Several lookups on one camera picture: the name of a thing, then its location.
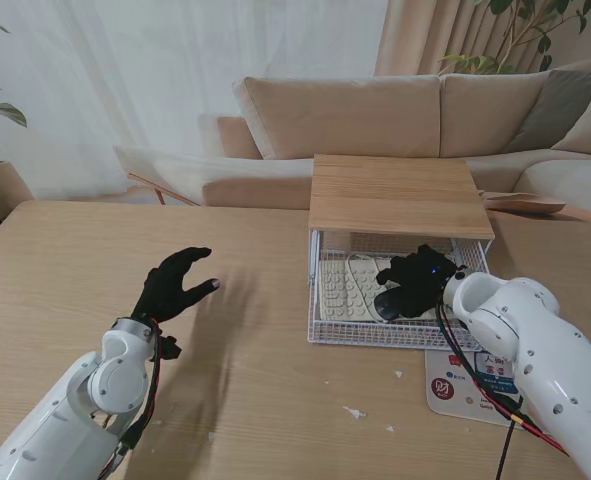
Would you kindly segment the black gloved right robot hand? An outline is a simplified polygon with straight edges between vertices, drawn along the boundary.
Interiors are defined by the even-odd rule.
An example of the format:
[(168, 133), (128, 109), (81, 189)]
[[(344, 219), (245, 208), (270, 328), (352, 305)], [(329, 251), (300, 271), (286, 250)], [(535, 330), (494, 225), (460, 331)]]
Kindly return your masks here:
[(461, 279), (465, 269), (427, 244), (420, 245), (416, 253), (395, 256), (376, 275), (380, 286), (394, 286), (375, 297), (375, 310), (389, 322), (418, 318), (437, 305), (447, 282), (453, 276)]

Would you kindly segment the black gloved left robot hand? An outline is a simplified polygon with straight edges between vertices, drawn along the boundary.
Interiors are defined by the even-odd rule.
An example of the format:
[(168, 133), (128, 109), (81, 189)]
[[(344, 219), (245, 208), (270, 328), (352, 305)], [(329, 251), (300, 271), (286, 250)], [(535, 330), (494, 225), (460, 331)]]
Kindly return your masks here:
[(211, 253), (212, 250), (207, 247), (185, 248), (173, 253), (158, 267), (151, 269), (130, 318), (151, 318), (162, 323), (177, 317), (215, 292), (220, 286), (220, 281), (215, 278), (188, 290), (183, 288), (184, 277), (191, 266)]

